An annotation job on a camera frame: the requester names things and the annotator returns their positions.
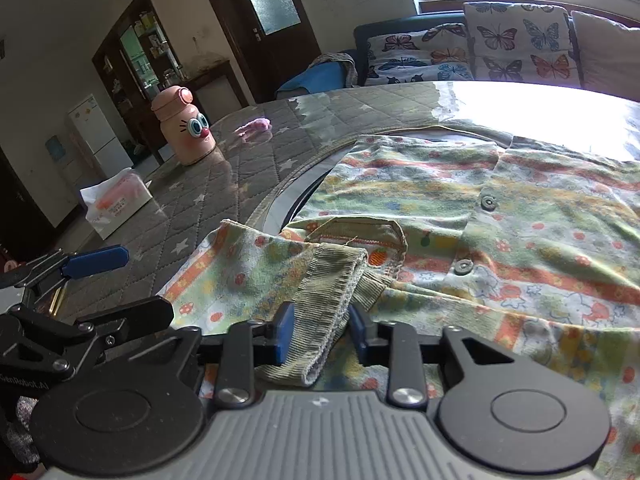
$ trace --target sofa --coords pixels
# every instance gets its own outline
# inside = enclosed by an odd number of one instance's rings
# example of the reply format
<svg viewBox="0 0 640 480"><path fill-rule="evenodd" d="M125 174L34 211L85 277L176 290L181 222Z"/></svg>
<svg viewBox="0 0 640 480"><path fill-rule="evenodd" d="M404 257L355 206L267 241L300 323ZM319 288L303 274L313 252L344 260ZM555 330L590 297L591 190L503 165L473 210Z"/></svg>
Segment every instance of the sofa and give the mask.
<svg viewBox="0 0 640 480"><path fill-rule="evenodd" d="M353 30L356 49L343 50L353 57L358 70L358 85L364 85L367 78L367 40L383 34L398 32L416 32L442 25L443 23L465 23L463 12L433 12L419 14L410 18L386 20L385 22L359 25ZM290 98L295 95L315 94L344 88L345 71L338 62L315 65L293 77L278 89L278 98Z"/></svg>

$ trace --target refrigerator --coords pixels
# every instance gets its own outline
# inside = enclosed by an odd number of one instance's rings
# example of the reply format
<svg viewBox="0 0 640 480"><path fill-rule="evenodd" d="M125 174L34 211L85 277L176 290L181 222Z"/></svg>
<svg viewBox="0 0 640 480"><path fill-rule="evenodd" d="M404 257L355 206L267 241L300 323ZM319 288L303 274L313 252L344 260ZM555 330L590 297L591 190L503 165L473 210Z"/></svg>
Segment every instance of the refrigerator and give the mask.
<svg viewBox="0 0 640 480"><path fill-rule="evenodd" d="M83 151L93 159L92 165L99 173L111 178L120 170L133 166L93 95L73 108L69 118L85 145Z"/></svg>

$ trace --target tissue box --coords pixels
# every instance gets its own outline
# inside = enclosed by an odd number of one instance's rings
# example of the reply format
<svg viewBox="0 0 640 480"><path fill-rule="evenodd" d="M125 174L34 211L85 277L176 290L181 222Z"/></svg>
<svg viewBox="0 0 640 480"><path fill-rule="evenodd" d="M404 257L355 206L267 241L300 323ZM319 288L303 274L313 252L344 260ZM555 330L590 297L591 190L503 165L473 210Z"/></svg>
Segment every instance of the tissue box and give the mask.
<svg viewBox="0 0 640 480"><path fill-rule="evenodd" d="M80 193L87 206L86 219L103 240L151 199L145 183L131 168Z"/></svg>

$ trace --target screw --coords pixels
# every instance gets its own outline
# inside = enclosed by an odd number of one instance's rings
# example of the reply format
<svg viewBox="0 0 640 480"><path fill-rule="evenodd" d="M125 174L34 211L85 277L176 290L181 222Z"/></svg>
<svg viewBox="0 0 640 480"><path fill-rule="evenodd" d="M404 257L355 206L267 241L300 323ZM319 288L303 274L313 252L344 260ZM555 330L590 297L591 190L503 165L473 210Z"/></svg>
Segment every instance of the screw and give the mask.
<svg viewBox="0 0 640 480"><path fill-rule="evenodd" d="M226 404L242 404L249 400L249 393L241 388L223 388L218 393L218 398Z"/></svg>
<svg viewBox="0 0 640 480"><path fill-rule="evenodd" d="M403 406L415 406L424 400L424 394L414 388L398 388L391 394L391 397Z"/></svg>
<svg viewBox="0 0 640 480"><path fill-rule="evenodd" d="M56 359L53 361L53 369L57 372L64 372L69 369L69 362L66 359Z"/></svg>

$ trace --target button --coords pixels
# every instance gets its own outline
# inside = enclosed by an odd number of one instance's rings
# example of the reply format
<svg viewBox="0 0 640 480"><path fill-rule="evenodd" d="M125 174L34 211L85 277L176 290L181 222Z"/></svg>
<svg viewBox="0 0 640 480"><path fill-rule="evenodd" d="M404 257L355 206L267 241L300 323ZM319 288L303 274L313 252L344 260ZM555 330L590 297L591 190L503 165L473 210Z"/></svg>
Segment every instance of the button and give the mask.
<svg viewBox="0 0 640 480"><path fill-rule="evenodd" d="M459 276L465 276L470 273L474 268L474 263L471 260L458 260L453 265L453 271Z"/></svg>
<svg viewBox="0 0 640 480"><path fill-rule="evenodd" d="M482 209L484 209L485 211L493 211L495 208L498 207L498 203L496 202L495 198L492 196L483 196L482 200L480 200L480 205L482 206Z"/></svg>

